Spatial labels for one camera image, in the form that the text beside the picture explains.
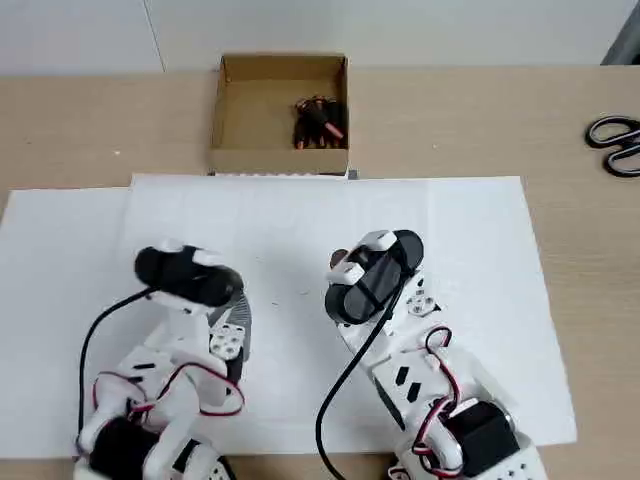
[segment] white wall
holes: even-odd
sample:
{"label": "white wall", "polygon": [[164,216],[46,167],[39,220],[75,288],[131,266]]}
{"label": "white wall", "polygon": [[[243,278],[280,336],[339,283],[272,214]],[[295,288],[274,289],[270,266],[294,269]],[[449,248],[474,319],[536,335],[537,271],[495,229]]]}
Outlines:
{"label": "white wall", "polygon": [[[159,71],[144,0],[0,0],[0,74]],[[353,64],[598,64],[636,0],[146,0],[168,70],[225,51]]]}
{"label": "white wall", "polygon": [[162,71],[142,0],[0,0],[0,74]]}
{"label": "white wall", "polygon": [[599,64],[636,0],[147,0],[169,68],[229,50],[354,64]]}

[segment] red wire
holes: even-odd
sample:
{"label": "red wire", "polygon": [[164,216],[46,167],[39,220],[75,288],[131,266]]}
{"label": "red wire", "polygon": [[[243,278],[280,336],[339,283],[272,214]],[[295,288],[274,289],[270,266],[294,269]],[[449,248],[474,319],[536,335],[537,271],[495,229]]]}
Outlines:
{"label": "red wire", "polygon": [[416,439],[413,442],[413,446],[411,447],[411,451],[414,454],[426,455],[427,453],[431,452],[430,448],[427,447],[423,449],[420,447],[420,445],[424,445],[424,436],[429,430],[431,422],[438,416],[438,413],[440,413],[440,411],[444,410],[444,406],[449,402],[451,402],[451,400],[449,400],[447,397],[442,397],[436,401],[433,407],[431,407],[431,410],[429,410],[429,413],[427,413],[427,416],[422,421],[422,425],[420,425],[418,434],[416,435]]}
{"label": "red wire", "polygon": [[453,373],[451,372],[451,370],[444,364],[440,356],[436,354],[435,351],[429,346],[429,340],[431,339],[431,337],[434,334],[439,332],[445,332],[445,338],[442,341],[441,346],[442,347],[449,346],[449,344],[451,343],[451,339],[453,337],[453,332],[449,327],[439,326],[434,328],[427,334],[427,338],[425,339],[425,342],[424,342],[425,349],[430,355],[433,355],[438,360],[440,364],[440,370],[445,375],[445,377],[447,377],[447,380],[449,381],[449,385],[451,386],[453,398],[449,399],[448,397],[442,397],[436,401],[433,407],[431,407],[431,410],[429,410],[429,413],[427,414],[422,424],[420,425],[420,428],[418,429],[418,434],[416,435],[414,443],[411,447],[411,451],[414,455],[417,455],[419,457],[420,465],[427,473],[435,475],[440,479],[443,479],[443,478],[448,479],[448,478],[456,478],[458,475],[460,475],[461,468],[456,470],[443,470],[439,468],[432,468],[431,466],[425,465],[426,456],[433,452],[433,450],[427,447],[426,444],[424,443],[424,437],[428,432],[431,426],[431,423],[435,418],[437,418],[437,416],[440,413],[445,412],[445,408],[449,403],[452,403],[453,408],[448,409],[448,412],[446,412],[447,415],[451,413],[453,410],[455,410],[455,408],[458,406],[458,403],[460,402],[460,386],[458,385],[458,382],[453,376]]}
{"label": "red wire", "polygon": [[445,375],[445,377],[447,377],[447,380],[451,385],[451,390],[453,391],[453,409],[452,410],[454,410],[460,403],[460,386],[458,385],[458,382],[453,376],[453,373],[451,373],[451,370],[449,370],[449,367],[447,367],[444,364],[440,356],[437,353],[435,353],[435,351],[432,350],[431,347],[429,346],[429,340],[434,334],[438,332],[446,333],[445,339],[442,342],[441,346],[442,347],[449,346],[449,344],[451,343],[451,338],[453,337],[453,332],[449,327],[439,326],[429,332],[429,334],[427,335],[427,338],[424,341],[424,347],[427,349],[427,352],[429,352],[430,355],[433,355],[434,357],[436,357],[436,359],[438,360],[438,363],[440,364],[440,370],[442,370],[442,373]]}
{"label": "red wire", "polygon": [[[200,414],[205,416],[205,417],[231,417],[233,415],[237,415],[238,413],[240,413],[240,411],[242,410],[242,408],[244,407],[245,404],[245,396],[244,393],[242,393],[242,390],[240,390],[240,388],[233,383],[231,380],[229,380],[227,377],[225,377],[224,375],[216,372],[215,370],[202,365],[200,363],[196,363],[196,362],[187,362],[187,363],[183,363],[182,365],[180,365],[178,368],[176,368],[172,373],[171,376],[169,377],[169,380],[167,380],[167,382],[165,383],[165,385],[162,387],[162,390],[160,391],[160,394],[158,395],[158,397],[155,399],[153,404],[146,404],[146,405],[140,405],[138,407],[134,407],[131,409],[131,413],[148,413],[153,410],[155,408],[155,404],[157,402],[160,401],[160,399],[162,399],[162,397],[164,397],[168,392],[169,389],[171,388],[172,383],[174,382],[174,380],[177,378],[177,376],[180,374],[180,372],[182,372],[182,370],[184,370],[187,367],[196,367],[196,368],[200,368],[201,370],[206,371],[207,373],[209,373],[210,375],[216,377],[217,379],[221,380],[222,382],[224,382],[226,384],[227,387],[229,387],[229,389],[231,389],[236,395],[238,395],[240,397],[240,406],[238,408],[236,408],[235,410],[230,410],[228,412],[210,412],[207,410],[203,410],[202,408],[200,408]],[[121,375],[117,372],[110,372],[110,371],[104,371],[104,372],[100,372],[98,373],[98,377],[96,378],[96,381],[93,383],[93,389],[92,389],[92,398],[93,398],[93,403],[94,403],[94,408],[98,408],[98,401],[97,401],[97,397],[96,397],[96,385],[98,383],[98,378],[100,377],[100,375],[111,375],[117,378],[120,378],[124,381],[126,381],[127,383],[129,383],[130,385],[133,385],[134,387],[136,387],[143,395],[144,397],[144,402],[146,403],[148,400],[147,394],[144,391],[144,389],[142,387],[140,387],[140,385],[133,383],[128,377],[126,377],[125,375]]]}
{"label": "red wire", "polygon": [[105,370],[105,371],[102,371],[102,372],[98,373],[98,375],[96,376],[96,380],[93,382],[93,387],[91,388],[91,398],[93,400],[93,408],[94,408],[94,410],[97,410],[97,408],[98,408],[98,397],[97,397],[97,393],[96,393],[96,388],[97,388],[97,385],[98,385],[98,380],[100,379],[100,377],[102,375],[108,375],[108,376],[111,376],[111,377],[116,377],[116,378],[119,378],[121,380],[124,380],[129,385],[133,385],[135,388],[137,388],[140,391],[140,393],[142,393],[144,401],[145,402],[147,401],[147,392],[145,392],[144,389],[140,385],[138,385],[137,383],[133,383],[129,379],[129,377],[127,377],[126,375],[122,375],[122,374],[120,374],[118,372],[112,372],[112,371],[106,371]]}
{"label": "red wire", "polygon": [[224,382],[227,385],[227,387],[229,387],[241,399],[240,406],[238,408],[236,408],[235,410],[230,410],[228,412],[209,412],[207,410],[203,410],[202,408],[200,408],[200,414],[204,415],[205,417],[231,417],[233,415],[237,415],[238,413],[240,413],[240,411],[242,410],[242,408],[244,407],[244,404],[245,404],[245,397],[244,397],[244,394],[242,393],[242,390],[240,390],[240,388],[235,383],[233,383],[231,380],[229,380],[224,375],[216,372],[215,370],[213,370],[213,369],[211,369],[211,368],[209,368],[209,367],[207,367],[205,365],[202,365],[202,364],[196,363],[196,362],[183,363],[178,368],[176,368],[173,371],[173,373],[171,374],[171,376],[169,377],[169,380],[167,380],[167,383],[164,385],[164,387],[162,387],[162,390],[160,390],[160,394],[156,398],[156,402],[159,402],[160,399],[167,394],[167,392],[169,391],[173,381],[180,374],[180,372],[182,372],[182,370],[184,370],[187,367],[200,368],[201,370],[206,371],[210,375],[213,375],[218,380],[221,380],[222,382]]}

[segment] electrical wire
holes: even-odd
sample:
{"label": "electrical wire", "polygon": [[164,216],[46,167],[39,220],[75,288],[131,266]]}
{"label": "electrical wire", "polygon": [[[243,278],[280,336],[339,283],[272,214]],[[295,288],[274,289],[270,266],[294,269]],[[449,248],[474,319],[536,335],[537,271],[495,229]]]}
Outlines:
{"label": "electrical wire", "polygon": [[428,455],[433,453],[433,449],[429,448],[425,442],[425,437],[427,436],[427,433],[429,431],[429,428],[431,427],[431,424],[440,415],[445,415],[448,417],[451,414],[451,412],[453,412],[458,407],[458,404],[460,402],[460,386],[458,385],[458,382],[453,376],[453,373],[451,372],[451,370],[449,370],[449,368],[444,364],[444,362],[438,356],[435,350],[431,348],[431,346],[429,345],[429,341],[431,340],[433,335],[439,332],[445,333],[444,340],[440,344],[440,347],[449,346],[449,344],[451,343],[451,339],[453,337],[453,332],[449,327],[439,326],[432,329],[429,332],[424,342],[424,348],[427,350],[427,352],[430,355],[433,355],[438,360],[440,364],[440,370],[445,375],[445,377],[447,377],[447,380],[449,381],[449,385],[452,391],[452,395],[451,395],[452,398],[449,398],[447,396],[441,397],[433,404],[433,406],[429,410],[429,413],[427,413],[427,416],[425,417],[422,424],[420,425],[420,428],[418,429],[418,433],[411,447],[411,452],[414,455],[418,456],[420,461],[420,466],[427,473],[431,475],[435,475],[439,479],[449,479],[449,478],[456,478],[458,475],[460,475],[460,473],[462,472],[463,465],[460,465],[455,469],[444,469],[444,468],[432,467],[430,463],[429,465],[425,463],[425,462],[429,462]]}
{"label": "electrical wire", "polygon": [[203,415],[205,417],[232,417],[232,416],[237,415],[238,413],[240,413],[242,411],[242,408],[244,407],[244,404],[245,404],[245,396],[244,396],[244,393],[242,393],[242,390],[240,390],[240,387],[238,387],[237,384],[235,384],[234,382],[229,380],[227,377],[225,377],[221,373],[216,372],[212,368],[209,368],[206,365],[202,365],[201,363],[197,363],[197,362],[187,362],[187,363],[183,363],[182,365],[178,366],[171,373],[171,375],[169,376],[169,379],[164,384],[162,389],[160,389],[160,393],[158,394],[158,396],[156,397],[156,399],[152,403],[148,403],[148,404],[145,404],[145,405],[140,405],[140,406],[134,407],[131,411],[134,412],[134,413],[140,413],[140,412],[149,412],[149,411],[153,410],[155,408],[156,404],[160,400],[162,400],[162,398],[165,395],[167,395],[167,393],[169,393],[169,391],[171,389],[171,385],[176,380],[178,375],[185,368],[192,368],[192,367],[204,370],[209,375],[211,375],[211,376],[217,378],[218,380],[222,381],[225,384],[225,386],[229,390],[231,390],[231,392],[234,393],[235,397],[239,399],[239,406],[237,406],[234,409],[227,410],[227,411],[209,411],[209,410],[204,410],[202,407],[200,407],[200,414],[201,415]]}
{"label": "electrical wire", "polygon": [[322,459],[322,462],[324,463],[325,467],[327,468],[327,470],[329,470],[331,475],[333,475],[333,477],[336,480],[346,480],[346,478],[333,465],[333,463],[331,463],[331,460],[329,459],[327,452],[324,448],[324,444],[322,441],[322,422],[324,420],[324,416],[327,412],[327,409],[329,408],[329,405],[333,401],[333,398],[336,396],[336,394],[338,393],[338,391],[340,390],[344,382],[347,380],[347,378],[349,378],[349,376],[351,375],[351,372],[353,372],[353,370],[356,368],[358,363],[360,363],[360,360],[362,360],[362,357],[364,357],[364,355],[367,353],[367,351],[371,347],[371,344],[373,344],[373,341],[376,339],[378,334],[382,331],[382,328],[384,327],[385,323],[387,323],[387,321],[389,321],[393,316],[393,310],[396,307],[398,300],[402,295],[402,290],[404,289],[404,286],[407,280],[410,278],[410,276],[411,276],[411,272],[409,272],[409,274],[407,272],[403,272],[402,276],[400,277],[399,288],[391,297],[391,301],[389,302],[389,305],[387,306],[384,313],[380,317],[380,320],[378,320],[378,323],[375,325],[375,327],[373,327],[373,330],[371,330],[371,333],[369,334],[365,342],[362,344],[362,347],[360,347],[360,350],[358,350],[358,352],[354,355],[351,362],[349,362],[349,364],[342,371],[342,373],[338,377],[338,380],[336,380],[336,383],[333,385],[333,387],[331,387],[331,390],[329,390],[329,393],[327,393],[327,396],[325,397],[324,401],[322,402],[322,405],[320,406],[320,410],[318,410],[318,415],[316,417],[316,425],[315,425],[316,445],[318,447],[318,453],[320,454],[320,458]]}
{"label": "electrical wire", "polygon": [[112,372],[112,371],[102,371],[99,372],[98,375],[96,376],[95,381],[93,382],[93,387],[91,388],[91,398],[93,400],[93,409],[97,410],[98,409],[98,396],[97,396],[97,387],[98,387],[98,380],[100,380],[101,376],[110,376],[110,377],[115,377],[115,378],[119,378],[125,382],[127,382],[129,385],[133,386],[134,388],[136,388],[140,393],[142,393],[142,397],[143,397],[143,402],[146,403],[148,401],[148,397],[147,397],[147,392],[144,391],[144,389],[138,385],[137,383],[134,383],[131,381],[131,379],[125,375],[122,375],[118,372]]}
{"label": "electrical wire", "polygon": [[127,305],[137,300],[145,298],[146,296],[156,291],[158,291],[157,287],[148,287],[148,288],[145,288],[144,290],[141,290],[138,293],[134,293],[133,295],[125,298],[124,300],[114,303],[109,308],[107,308],[104,312],[98,315],[98,318],[96,318],[91,324],[91,326],[89,327],[89,330],[87,331],[87,334],[84,337],[82,350],[80,351],[80,366],[79,366],[79,373],[78,373],[78,393],[79,393],[78,395],[78,435],[80,435],[80,433],[82,432],[82,428],[84,427],[84,373],[85,373],[84,371],[86,367],[87,351],[89,349],[89,342],[91,341],[91,337],[93,337],[93,334],[95,333],[98,326],[102,323],[102,321],[105,318],[107,318],[109,315],[116,312],[117,310],[120,310],[123,307],[126,307]]}
{"label": "electrical wire", "polygon": [[433,350],[429,346],[429,340],[431,340],[431,337],[433,337],[433,335],[439,332],[445,332],[445,338],[440,346],[441,347],[449,346],[449,344],[451,343],[451,338],[453,337],[453,332],[449,327],[439,326],[429,332],[429,334],[427,335],[427,338],[424,341],[424,348],[427,350],[429,355],[433,355],[438,360],[438,363],[440,364],[440,370],[442,371],[444,376],[447,377],[447,380],[449,381],[449,385],[451,386],[451,390],[453,392],[453,404],[451,407],[451,411],[453,411],[458,407],[460,403],[460,386],[458,385],[458,382],[453,376],[453,373],[451,373],[451,370],[449,370],[449,367],[445,365],[445,363],[442,361],[440,356],[435,352],[435,350]]}
{"label": "electrical wire", "polygon": [[407,472],[407,469],[399,465],[396,465],[395,467],[390,467],[389,469],[387,469],[387,477],[390,478],[391,480],[411,480],[411,477],[409,477],[409,472]]}

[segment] wooden table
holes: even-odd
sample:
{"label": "wooden table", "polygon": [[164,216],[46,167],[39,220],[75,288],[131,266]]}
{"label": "wooden table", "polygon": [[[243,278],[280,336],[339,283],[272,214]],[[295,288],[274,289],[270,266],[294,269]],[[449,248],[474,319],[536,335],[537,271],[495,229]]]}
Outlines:
{"label": "wooden table", "polygon": [[[0,198],[11,188],[127,185],[132,172],[205,173],[215,81],[0,79]],[[350,72],[361,176],[523,177],[578,420],[577,444],[543,449],[552,479],[636,478],[640,467],[640,180],[605,174],[603,153],[582,142],[600,114],[640,117],[639,85],[633,67]],[[363,480],[388,459],[336,457]],[[312,455],[233,464],[241,479],[328,478]],[[0,462],[4,479],[70,471],[69,461]]]}

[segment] dark small object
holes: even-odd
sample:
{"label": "dark small object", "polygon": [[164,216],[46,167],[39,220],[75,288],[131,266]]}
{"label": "dark small object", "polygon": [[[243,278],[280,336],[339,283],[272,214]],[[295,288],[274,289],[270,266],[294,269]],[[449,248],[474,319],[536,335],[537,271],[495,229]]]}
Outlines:
{"label": "dark small object", "polygon": [[309,147],[346,148],[346,106],[322,96],[300,100],[295,105],[298,120],[294,127],[293,144],[297,150]]}
{"label": "dark small object", "polygon": [[478,402],[444,426],[462,447],[466,477],[480,475],[520,449],[509,421],[492,403]]}
{"label": "dark small object", "polygon": [[[624,127],[627,131],[610,137],[599,137],[597,132],[605,125]],[[640,154],[640,121],[621,115],[610,115],[593,122],[584,134],[584,140],[591,148],[620,147],[604,157],[603,167],[616,177],[640,177],[640,167],[621,168],[618,160]]]}
{"label": "dark small object", "polygon": [[239,298],[244,288],[240,275],[222,265],[194,263],[196,250],[187,245],[179,252],[167,253],[147,247],[136,257],[136,276],[149,287],[208,307],[220,307]]}
{"label": "dark small object", "polygon": [[124,417],[114,418],[100,430],[89,465],[108,478],[142,478],[144,460],[159,438]]}
{"label": "dark small object", "polygon": [[296,126],[293,129],[293,145],[296,150],[303,150],[309,146],[309,137],[306,135],[302,118],[298,118]]}

